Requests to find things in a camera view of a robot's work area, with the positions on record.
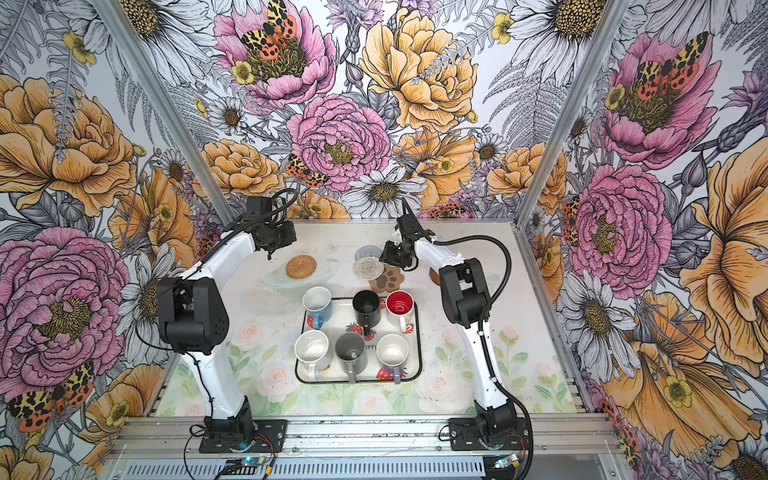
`gray mug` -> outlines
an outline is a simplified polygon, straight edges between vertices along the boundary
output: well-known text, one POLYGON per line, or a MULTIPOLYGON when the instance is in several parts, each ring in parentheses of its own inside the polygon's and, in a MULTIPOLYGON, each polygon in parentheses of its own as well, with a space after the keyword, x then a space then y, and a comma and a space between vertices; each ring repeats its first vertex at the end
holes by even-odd
POLYGON ((362 372, 368 364, 366 342, 362 335, 355 332, 341 335, 336 341, 336 356, 339 357, 349 375, 349 383, 355 383, 357 374, 362 372))

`white mug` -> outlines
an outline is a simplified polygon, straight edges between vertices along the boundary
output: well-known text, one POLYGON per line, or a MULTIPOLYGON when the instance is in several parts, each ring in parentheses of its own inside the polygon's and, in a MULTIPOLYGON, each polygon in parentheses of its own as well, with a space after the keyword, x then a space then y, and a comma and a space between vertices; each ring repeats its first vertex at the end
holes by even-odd
POLYGON ((416 307, 413 297, 405 290, 397 290, 386 297, 386 309, 389 317, 400 324, 400 331, 407 333, 408 325, 413 324, 416 307))
POLYGON ((395 383, 400 383, 402 378, 402 365, 408 359, 408 342, 397 333, 384 335, 376 344, 376 356, 385 366, 392 369, 392 377, 395 383))
POLYGON ((319 330, 307 330, 293 345, 296 358, 306 366, 310 382, 317 381, 317 373, 331 364, 331 349, 328 336, 319 330))

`clear plastic plate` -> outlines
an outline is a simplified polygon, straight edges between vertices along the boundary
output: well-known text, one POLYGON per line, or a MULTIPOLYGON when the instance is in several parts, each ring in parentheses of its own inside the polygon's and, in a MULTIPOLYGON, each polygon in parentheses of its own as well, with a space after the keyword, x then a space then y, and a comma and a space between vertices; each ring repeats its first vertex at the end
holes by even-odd
POLYGON ((300 286, 315 285, 328 280, 339 269, 339 261, 333 258, 317 260, 315 273, 295 280, 286 273, 288 262, 281 263, 275 270, 272 270, 261 279, 261 284, 267 288, 297 288, 300 286))

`black mug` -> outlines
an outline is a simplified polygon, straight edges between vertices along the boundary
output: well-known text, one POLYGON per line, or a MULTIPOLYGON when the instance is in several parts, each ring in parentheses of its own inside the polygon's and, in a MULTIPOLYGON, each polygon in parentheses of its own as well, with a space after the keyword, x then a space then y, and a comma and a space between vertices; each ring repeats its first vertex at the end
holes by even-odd
POLYGON ((352 298, 352 308, 357 313, 357 323, 362 326, 364 337, 371 335, 371 327, 379 325, 382 309, 379 295, 372 290, 363 290, 352 298))

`red mug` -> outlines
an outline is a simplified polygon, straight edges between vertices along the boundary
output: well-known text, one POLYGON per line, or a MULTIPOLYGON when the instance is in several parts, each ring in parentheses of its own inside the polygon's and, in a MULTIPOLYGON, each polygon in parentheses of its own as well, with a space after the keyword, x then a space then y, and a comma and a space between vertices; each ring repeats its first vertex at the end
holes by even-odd
POLYGON ((386 297, 386 309, 390 316, 394 316, 400 324, 400 331, 406 333, 408 325, 413 325, 415 303, 410 293, 405 290, 397 290, 386 297))

